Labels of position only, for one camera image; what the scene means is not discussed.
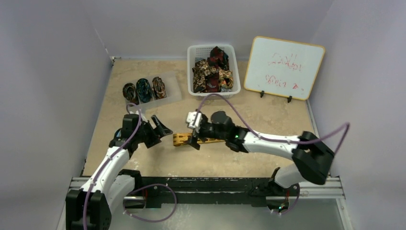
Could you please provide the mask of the yellow insect-print tie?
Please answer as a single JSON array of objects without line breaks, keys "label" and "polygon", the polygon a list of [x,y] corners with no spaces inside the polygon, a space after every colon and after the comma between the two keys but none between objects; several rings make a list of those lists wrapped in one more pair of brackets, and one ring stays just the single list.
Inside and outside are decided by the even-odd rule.
[{"label": "yellow insect-print tie", "polygon": [[[173,134],[173,146],[179,147],[187,144],[188,139],[192,136],[192,133],[176,133]],[[224,142],[221,139],[215,138],[207,138],[206,141],[201,139],[197,140],[198,144],[206,144],[206,143],[216,143],[216,142]]]}]

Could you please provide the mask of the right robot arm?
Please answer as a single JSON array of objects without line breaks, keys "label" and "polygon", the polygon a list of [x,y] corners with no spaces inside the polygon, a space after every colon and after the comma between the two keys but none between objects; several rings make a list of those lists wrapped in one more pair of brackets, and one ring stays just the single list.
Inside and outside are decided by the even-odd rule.
[{"label": "right robot arm", "polygon": [[237,126],[224,111],[217,111],[207,118],[201,112],[189,112],[186,124],[192,130],[187,144],[200,149],[198,140],[210,138],[225,141],[234,152],[265,153],[293,163],[274,172],[269,189],[280,195],[287,188],[300,182],[324,185],[334,159],[334,152],[313,133],[304,131],[299,136],[278,136],[258,133]]}]

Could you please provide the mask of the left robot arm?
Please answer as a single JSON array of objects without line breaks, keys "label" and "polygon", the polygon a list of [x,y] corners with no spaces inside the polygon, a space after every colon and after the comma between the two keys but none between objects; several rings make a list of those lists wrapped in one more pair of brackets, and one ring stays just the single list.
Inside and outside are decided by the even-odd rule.
[{"label": "left robot arm", "polygon": [[139,144],[150,148],[173,133],[155,115],[151,118],[154,125],[139,112],[124,115],[122,127],[109,142],[106,155],[96,171],[79,189],[71,189],[67,193],[67,230],[109,229],[112,213],[124,197],[127,194],[137,196],[142,192],[140,172],[123,167]]}]

